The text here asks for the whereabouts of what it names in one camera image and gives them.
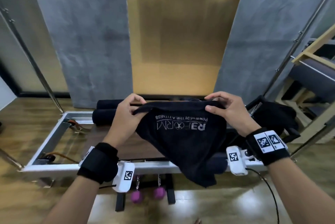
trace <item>wrist strap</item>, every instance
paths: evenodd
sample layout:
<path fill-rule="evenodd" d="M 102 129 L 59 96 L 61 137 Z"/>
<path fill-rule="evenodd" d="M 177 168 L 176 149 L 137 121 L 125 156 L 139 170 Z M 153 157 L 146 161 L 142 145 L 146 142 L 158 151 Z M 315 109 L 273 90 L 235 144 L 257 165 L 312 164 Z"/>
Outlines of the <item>wrist strap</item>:
<path fill-rule="evenodd" d="M 81 161 L 77 175 L 81 175 L 99 184 L 109 182 L 118 173 L 118 151 L 107 143 L 98 143 L 90 149 Z"/>
<path fill-rule="evenodd" d="M 250 133 L 246 139 L 248 150 L 265 166 L 290 157 L 286 144 L 274 131 L 261 128 Z"/>

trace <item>black cable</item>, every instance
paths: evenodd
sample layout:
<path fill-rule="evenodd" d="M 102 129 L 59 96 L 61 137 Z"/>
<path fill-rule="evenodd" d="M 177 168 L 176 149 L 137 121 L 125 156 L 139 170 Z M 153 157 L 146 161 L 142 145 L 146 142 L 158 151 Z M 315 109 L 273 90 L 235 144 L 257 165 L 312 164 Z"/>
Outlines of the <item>black cable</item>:
<path fill-rule="evenodd" d="M 116 187 L 116 184 L 99 187 L 99 189 Z"/>
<path fill-rule="evenodd" d="M 263 181 L 266 183 L 266 185 L 269 187 L 270 191 L 271 191 L 271 194 L 273 196 L 273 199 L 274 199 L 274 203 L 276 204 L 276 212 L 277 212 L 277 223 L 279 224 L 279 212 L 278 212 L 278 205 L 277 205 L 277 201 L 276 201 L 276 198 L 274 196 L 274 193 L 269 185 L 269 183 L 266 181 L 266 179 L 259 173 L 257 172 L 256 170 L 252 169 L 252 168 L 246 168 L 246 170 L 251 170 L 253 172 L 255 172 L 257 175 L 259 175 L 260 178 L 263 179 Z"/>

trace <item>person's left hand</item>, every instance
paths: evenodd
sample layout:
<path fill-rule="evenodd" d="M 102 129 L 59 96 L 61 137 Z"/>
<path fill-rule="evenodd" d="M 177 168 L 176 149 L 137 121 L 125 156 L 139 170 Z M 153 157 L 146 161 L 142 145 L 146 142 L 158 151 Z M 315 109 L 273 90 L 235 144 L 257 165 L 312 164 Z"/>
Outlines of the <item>person's left hand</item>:
<path fill-rule="evenodd" d="M 111 128 L 103 142 L 117 148 L 117 146 L 124 143 L 135 132 L 138 124 L 147 112 L 132 115 L 132 112 L 138 108 L 130 106 L 130 103 L 134 100 L 142 104 L 146 103 L 143 97 L 134 93 L 119 103 Z"/>

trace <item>vertical metal bar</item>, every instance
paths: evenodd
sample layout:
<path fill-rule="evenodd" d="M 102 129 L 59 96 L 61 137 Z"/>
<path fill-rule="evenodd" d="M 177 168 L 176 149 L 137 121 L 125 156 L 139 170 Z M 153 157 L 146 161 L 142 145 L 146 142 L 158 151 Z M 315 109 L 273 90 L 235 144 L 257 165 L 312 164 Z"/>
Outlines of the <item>vertical metal bar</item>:
<path fill-rule="evenodd" d="M 61 111 L 62 114 L 64 114 L 64 110 L 62 109 L 61 105 L 59 104 L 58 100 L 56 99 L 56 97 L 55 97 L 53 91 L 51 90 L 48 82 L 46 81 L 42 72 L 40 71 L 35 59 L 31 55 L 31 53 L 28 50 L 26 44 L 24 43 L 21 35 L 17 31 L 17 29 L 15 27 L 15 24 L 14 24 L 15 21 L 10 18 L 8 10 L 3 7 L 1 1 L 0 1 L 0 12 L 1 12 L 2 19 L 5 21 L 8 29 L 10 30 L 10 32 L 12 33 L 12 35 L 14 36 L 15 40 L 18 42 L 20 47 L 22 48 L 25 56 L 27 57 L 28 61 L 30 62 L 32 68 L 34 69 L 34 71 L 37 75 L 37 77 L 39 78 L 40 82 L 42 83 L 44 89 L 47 91 L 47 93 L 49 94 L 50 98 L 52 99 L 52 101 L 54 102 L 56 107 Z"/>
<path fill-rule="evenodd" d="M 265 96 L 269 92 L 269 90 L 271 89 L 271 87 L 274 85 L 274 83 L 276 82 L 276 80 L 278 79 L 278 77 L 280 76 L 280 74 L 282 73 L 283 69 L 285 68 L 285 66 L 287 65 L 287 63 L 290 61 L 291 55 L 293 55 L 293 53 L 295 52 L 295 50 L 298 48 L 299 44 L 301 43 L 301 41 L 305 37 L 308 29 L 310 28 L 310 26 L 314 22 L 316 16 L 319 14 L 319 12 L 324 7 L 324 5 L 325 5 L 325 3 L 327 1 L 328 0 L 322 0 L 320 2 L 319 6 L 316 8 L 316 10 L 314 11 L 313 15 L 308 20 L 308 22 L 307 22 L 306 26 L 304 27 L 304 29 L 299 32 L 299 37 L 294 40 L 294 44 L 292 45 L 291 49 L 287 53 L 287 55 L 284 58 L 283 62 L 280 64 L 279 68 L 276 70 L 276 73 L 274 74 L 274 76 L 271 79 L 270 83 L 266 87 L 266 90 L 264 91 L 263 96 Z"/>
<path fill-rule="evenodd" d="M 296 158 L 298 155 L 300 155 L 304 150 L 309 148 L 311 145 L 318 142 L 320 139 L 322 139 L 324 136 L 326 136 L 328 133 L 330 133 L 333 129 L 335 129 L 335 121 L 332 122 L 329 125 L 324 126 L 320 131 L 318 131 L 314 136 L 312 136 L 308 141 L 306 141 L 304 144 L 299 146 L 296 150 L 294 150 L 291 153 L 291 159 Z"/>
<path fill-rule="evenodd" d="M 23 169 L 23 165 L 19 163 L 17 160 L 15 160 L 12 156 L 7 154 L 4 150 L 0 148 L 0 157 L 3 158 L 3 160 L 10 165 L 16 167 L 17 170 L 21 171 Z"/>

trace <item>wooden wall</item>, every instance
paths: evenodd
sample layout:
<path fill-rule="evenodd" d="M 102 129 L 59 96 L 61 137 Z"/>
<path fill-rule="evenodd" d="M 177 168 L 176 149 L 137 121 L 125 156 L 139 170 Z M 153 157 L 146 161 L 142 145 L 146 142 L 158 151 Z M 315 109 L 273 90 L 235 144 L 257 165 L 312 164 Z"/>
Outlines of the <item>wooden wall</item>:
<path fill-rule="evenodd" d="M 128 0 L 133 88 L 207 95 L 239 0 Z"/>

